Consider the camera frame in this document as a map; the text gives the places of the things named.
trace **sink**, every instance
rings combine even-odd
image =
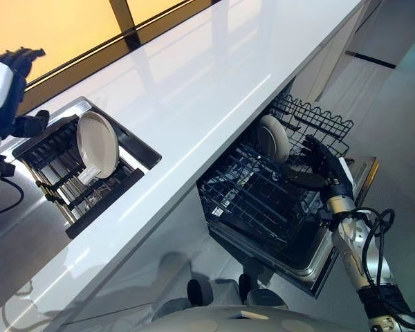
[[[86,111],[103,115],[120,145],[114,173],[87,186],[77,180],[84,165],[75,141],[76,124]],[[54,112],[42,135],[2,147],[1,154],[16,166],[12,180],[25,198],[0,214],[0,307],[161,159],[86,98]],[[18,192],[2,183],[0,210],[17,199]]]

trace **dishwasher door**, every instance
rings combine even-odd
[[[352,121],[282,92],[197,181],[203,211],[211,235],[237,259],[237,253],[253,257],[317,297],[337,253],[331,233],[320,226],[319,193],[287,183],[283,167],[262,153],[257,127],[266,114],[285,128],[290,144],[286,164],[295,170],[311,172],[301,157],[306,135],[337,157],[349,149],[343,140]],[[356,197],[364,197],[367,179],[378,168],[376,160],[356,158],[348,164]]]

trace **dishwasher rack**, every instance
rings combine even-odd
[[[260,115],[271,114],[286,129],[291,168],[310,172],[301,149],[306,135],[316,137],[341,157],[349,146],[342,140],[353,126],[291,95],[275,98]],[[208,223],[224,223],[266,246],[285,248],[305,220],[322,207],[319,194],[284,180],[283,167],[264,156],[257,143],[258,117],[199,179],[203,210]]]

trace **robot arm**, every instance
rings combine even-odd
[[[20,48],[0,55],[0,144],[9,135],[32,137],[41,133],[48,124],[49,112],[40,111],[36,116],[17,117],[17,108],[24,97],[26,77],[32,62],[43,56],[42,49]],[[0,179],[14,175],[14,167],[0,156]]]
[[[370,208],[356,209],[352,185],[340,161],[314,137],[308,136],[303,149],[314,174],[326,185],[320,190],[333,221],[329,229],[332,241],[342,255],[347,275],[356,289],[369,318],[372,332],[415,331],[415,315],[410,311],[389,265],[382,255],[384,233],[394,220],[393,210],[383,213]],[[375,220],[369,220],[374,214]],[[378,249],[374,236],[380,237]]]

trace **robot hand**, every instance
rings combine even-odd
[[[40,50],[20,48],[0,55],[0,139],[8,135],[32,137],[44,130],[49,120],[47,111],[35,117],[16,117],[17,108],[24,97],[26,78],[32,62],[45,54]]]
[[[352,183],[338,158],[313,136],[307,135],[303,145],[306,164],[311,166],[314,174],[324,179],[324,186],[320,189],[322,201],[327,202],[334,196],[348,196],[353,200]]]

